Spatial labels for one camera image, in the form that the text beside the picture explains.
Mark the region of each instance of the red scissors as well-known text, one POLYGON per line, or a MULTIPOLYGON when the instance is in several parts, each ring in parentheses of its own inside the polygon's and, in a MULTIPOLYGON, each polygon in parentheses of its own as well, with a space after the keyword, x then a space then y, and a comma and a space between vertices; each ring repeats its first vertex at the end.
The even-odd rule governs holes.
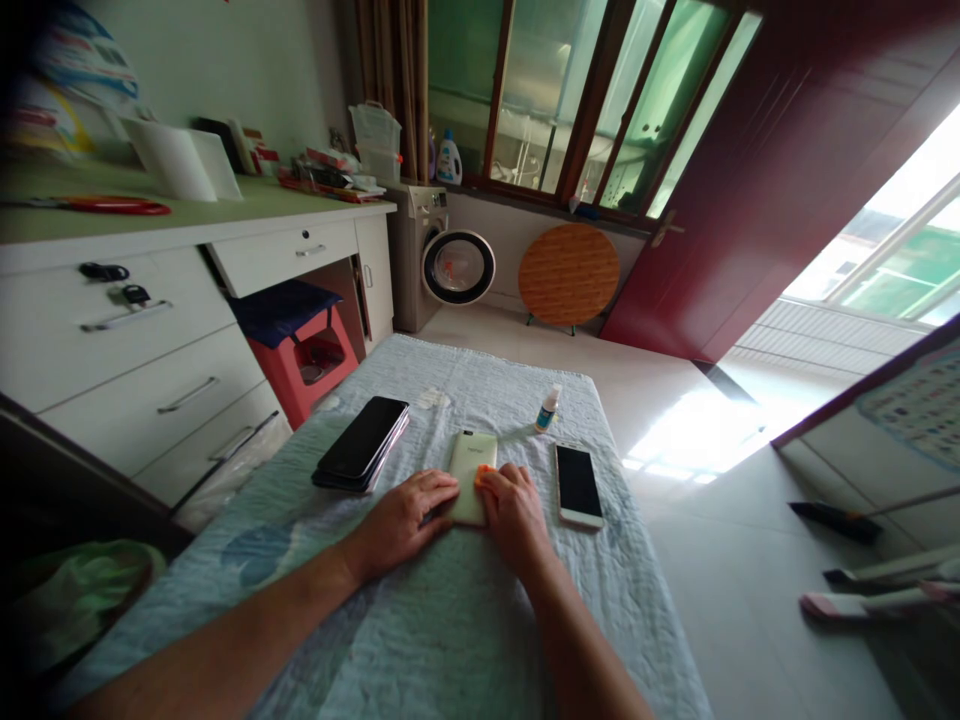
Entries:
POLYGON ((115 215, 169 215, 170 208, 147 198, 122 195, 71 195, 50 198, 0 197, 2 205, 58 208, 77 212, 97 212, 115 215))

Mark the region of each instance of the drawer handle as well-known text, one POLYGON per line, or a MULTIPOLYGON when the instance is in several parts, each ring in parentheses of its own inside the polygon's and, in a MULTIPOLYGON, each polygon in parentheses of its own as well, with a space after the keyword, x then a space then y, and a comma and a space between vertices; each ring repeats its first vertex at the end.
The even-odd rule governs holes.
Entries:
POLYGON ((97 332, 98 330, 113 330, 114 328, 118 328, 121 325, 126 325, 127 323, 131 323, 134 320, 143 320, 143 318, 147 317, 148 315, 156 315, 157 313, 161 313, 164 310, 169 310, 172 307, 173 307, 173 303, 171 303, 169 300, 161 300, 156 305, 151 305, 150 307, 144 308, 143 310, 137 310, 136 312, 126 313, 124 315, 120 315, 115 318, 110 318, 109 320, 104 320, 103 322, 94 323, 92 325, 81 325, 80 329, 83 330, 84 332, 97 332))
POLYGON ((315 248, 307 248, 306 250, 297 250, 297 257, 310 257, 311 255, 316 255, 318 252, 323 252, 327 249, 326 245, 317 245, 315 248))
POLYGON ((233 455, 237 449, 243 445, 247 440, 252 438, 257 434, 257 428, 252 425, 247 425, 240 432, 234 435, 230 442, 220 448, 217 452, 210 456, 210 460, 213 462, 220 462, 221 460, 226 460, 228 457, 233 455))
POLYGON ((207 381, 203 383, 203 385, 198 387, 196 390, 191 390, 182 398, 174 402, 172 405, 167 405, 166 407, 157 408, 157 412, 163 415, 164 413, 174 412, 175 410, 179 410, 188 402, 196 400, 203 393, 205 393, 207 390, 209 390, 219 382, 220 382, 220 378, 215 378, 215 377, 207 378, 207 381))

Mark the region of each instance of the blue cloth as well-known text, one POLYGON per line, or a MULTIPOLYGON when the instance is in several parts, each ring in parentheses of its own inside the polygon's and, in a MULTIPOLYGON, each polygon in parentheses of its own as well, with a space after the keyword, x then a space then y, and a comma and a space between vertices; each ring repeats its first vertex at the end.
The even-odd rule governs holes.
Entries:
POLYGON ((243 334, 271 350, 341 300, 336 293, 300 280, 287 280, 245 298, 227 298, 243 334))

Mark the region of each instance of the smartphone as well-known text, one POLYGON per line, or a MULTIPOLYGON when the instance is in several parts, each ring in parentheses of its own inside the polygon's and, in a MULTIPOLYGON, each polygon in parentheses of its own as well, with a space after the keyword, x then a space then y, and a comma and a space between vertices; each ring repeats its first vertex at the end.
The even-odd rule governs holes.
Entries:
POLYGON ((371 398, 320 458, 317 473, 359 481, 373 468, 391 433, 406 417, 409 406, 402 400, 379 395, 371 398))
POLYGON ((463 430, 457 435, 450 456, 450 474, 460 484, 460 494, 444 513, 455 523, 462 525, 487 524, 487 511, 474 485, 477 468, 481 465, 497 465, 497 436, 473 430, 463 430))
POLYGON ((574 525, 602 528, 603 510, 590 453, 571 442, 557 442, 556 447, 560 519, 574 525))
POLYGON ((403 435, 403 431, 409 424, 410 414, 407 413, 403 419, 400 420, 400 425, 397 427, 397 429, 387 439, 387 443, 380 451, 380 454, 374 459, 370 472, 364 475, 362 478, 359 478, 358 480, 351 480, 348 478, 342 478, 338 475, 326 475, 317 470, 313 473, 313 484, 317 487, 328 488, 331 490, 343 490, 345 492, 362 495, 371 494, 377 488, 377 480, 380 478, 380 471, 387 462, 387 456, 390 454, 393 446, 397 444, 397 441, 400 439, 400 436, 403 435))

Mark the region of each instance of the curtain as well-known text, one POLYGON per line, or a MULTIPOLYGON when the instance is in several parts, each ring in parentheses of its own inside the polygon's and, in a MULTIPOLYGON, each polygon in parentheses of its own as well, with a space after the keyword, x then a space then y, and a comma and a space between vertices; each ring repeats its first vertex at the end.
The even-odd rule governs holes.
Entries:
POLYGON ((367 100, 397 119, 403 177, 429 180, 427 1, 357 0, 360 65, 367 100))

